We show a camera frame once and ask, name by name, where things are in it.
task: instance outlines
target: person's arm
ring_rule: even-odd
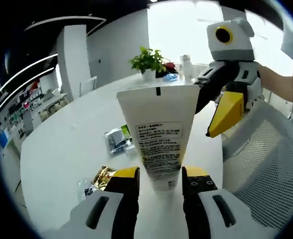
[[[286,101],[293,102],[293,76],[281,76],[259,64],[261,86],[275,93]]]

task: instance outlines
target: green plant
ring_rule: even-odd
[[[144,74],[146,69],[151,69],[152,71],[166,71],[166,67],[163,65],[163,57],[160,54],[160,50],[146,49],[140,46],[141,54],[135,56],[133,59],[129,60],[132,64],[132,69],[141,71]]]

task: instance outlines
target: potted plant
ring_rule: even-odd
[[[135,56],[133,59],[129,60],[132,64],[132,69],[140,71],[143,75],[143,80],[153,81],[155,80],[156,71],[166,71],[163,64],[163,57],[160,54],[160,50],[146,49],[145,47],[140,47],[141,54]]]

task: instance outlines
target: white tube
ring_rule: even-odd
[[[176,187],[198,93],[199,87],[190,85],[117,94],[133,143],[156,191]]]

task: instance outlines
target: round table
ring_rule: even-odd
[[[184,85],[183,80],[156,83],[140,74],[127,77],[76,99],[43,122],[22,144],[21,184],[37,231],[58,229],[78,203],[77,182],[94,178],[102,165],[115,169],[139,165],[139,213],[136,238],[187,238],[182,179],[173,192],[155,194],[138,156],[110,156],[104,133],[125,124],[116,93],[142,86]],[[202,167],[222,187],[221,137],[205,136],[215,111],[210,102],[195,115],[183,165]]]

